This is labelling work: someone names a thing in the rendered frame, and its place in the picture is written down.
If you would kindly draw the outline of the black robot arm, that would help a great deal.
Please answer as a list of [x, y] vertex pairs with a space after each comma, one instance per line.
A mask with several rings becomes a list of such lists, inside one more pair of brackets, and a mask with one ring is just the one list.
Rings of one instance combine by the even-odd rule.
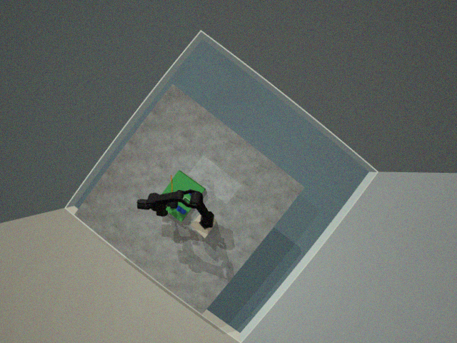
[[[183, 200], [185, 194], [191, 194], [189, 204]], [[151, 209], [156, 211], [157, 216], [166, 216], [168, 214], [167, 207], [163, 204], [171, 202], [181, 202], [185, 207], [197, 209], [201, 215], [200, 225], [206, 229], [208, 227], [213, 228], [214, 215], [209, 212], [203, 203], [203, 194], [195, 190], [171, 192], [168, 194], [149, 194], [148, 199], [138, 199], [137, 209]], [[164, 207], [164, 208], [163, 208]]]

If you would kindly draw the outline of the green flat panel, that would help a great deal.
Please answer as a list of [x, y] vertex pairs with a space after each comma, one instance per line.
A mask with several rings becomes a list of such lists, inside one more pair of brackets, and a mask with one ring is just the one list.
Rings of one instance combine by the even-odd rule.
[[[172, 182], [172, 183], [171, 183]], [[168, 194], [172, 192], [177, 192], [177, 190], [187, 191], [187, 190], [195, 190], [198, 192], [203, 193], [205, 188], [203, 188], [200, 184], [195, 182], [193, 179], [185, 175], [182, 171], [177, 171], [173, 179], [171, 180], [170, 184], [167, 186], [163, 194]], [[185, 194], [183, 200], [189, 204], [191, 198], [191, 194]], [[191, 208], [185, 207], [181, 202], [178, 202], [177, 209], [171, 209], [171, 207], [167, 207], [168, 213], [176, 217], [181, 222], [184, 220], [186, 215], [189, 213]]]

